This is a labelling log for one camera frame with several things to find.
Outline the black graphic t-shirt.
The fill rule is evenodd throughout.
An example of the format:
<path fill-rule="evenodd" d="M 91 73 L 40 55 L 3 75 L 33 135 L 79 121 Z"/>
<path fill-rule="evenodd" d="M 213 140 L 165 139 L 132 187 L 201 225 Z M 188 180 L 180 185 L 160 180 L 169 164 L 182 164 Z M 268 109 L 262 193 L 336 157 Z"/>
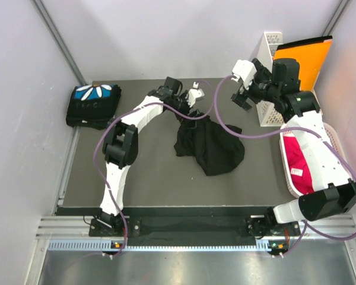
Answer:
<path fill-rule="evenodd" d="M 209 116 L 180 122 L 174 150 L 177 157 L 193 157 L 207 176 L 232 172 L 244 160 L 245 147 Z"/>

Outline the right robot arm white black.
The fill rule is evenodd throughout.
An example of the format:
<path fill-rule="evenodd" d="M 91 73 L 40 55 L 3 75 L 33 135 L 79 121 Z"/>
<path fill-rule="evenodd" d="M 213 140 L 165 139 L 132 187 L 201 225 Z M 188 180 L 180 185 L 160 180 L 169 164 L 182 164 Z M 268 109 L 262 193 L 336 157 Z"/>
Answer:
<path fill-rule="evenodd" d="M 233 102 L 245 110 L 254 103 L 274 104 L 286 127 L 296 138 L 308 165 L 313 192 L 270 208 L 265 228 L 272 235 L 288 223 L 316 221 L 344 214 L 356 204 L 356 177 L 346 161 L 331 146 L 315 95 L 300 88 L 300 64 L 293 58 L 276 59 L 267 69 L 258 59 L 239 59 L 232 69 L 233 80 L 241 86 Z"/>

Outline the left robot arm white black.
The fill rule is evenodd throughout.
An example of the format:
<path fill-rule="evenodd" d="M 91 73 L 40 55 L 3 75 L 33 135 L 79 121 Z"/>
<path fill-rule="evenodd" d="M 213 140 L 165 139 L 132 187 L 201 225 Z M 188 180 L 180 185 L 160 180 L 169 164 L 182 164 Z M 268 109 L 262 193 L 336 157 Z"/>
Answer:
<path fill-rule="evenodd" d="M 111 119 L 94 149 L 93 163 L 104 181 L 104 195 L 91 228 L 103 229 L 110 236 L 127 236 L 127 222 L 122 213 L 123 192 L 131 165 L 138 156 L 138 135 L 165 110 L 184 117 L 204 94 L 197 82 L 179 93 L 182 82 L 167 77 L 158 89 L 150 91 L 134 110 Z"/>

